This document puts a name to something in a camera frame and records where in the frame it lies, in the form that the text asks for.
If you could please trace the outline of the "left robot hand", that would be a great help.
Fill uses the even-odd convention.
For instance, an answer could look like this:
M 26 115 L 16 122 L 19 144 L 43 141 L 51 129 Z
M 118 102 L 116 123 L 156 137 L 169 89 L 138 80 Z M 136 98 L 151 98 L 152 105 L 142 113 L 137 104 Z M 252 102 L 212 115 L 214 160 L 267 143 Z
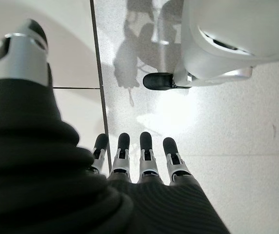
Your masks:
M 226 234 L 228 229 L 179 155 L 163 141 L 170 184 L 157 171 L 148 132 L 140 135 L 138 183 L 130 180 L 122 133 L 109 176 L 108 137 L 93 150 L 60 116 L 48 43 L 28 19 L 0 40 L 0 234 Z

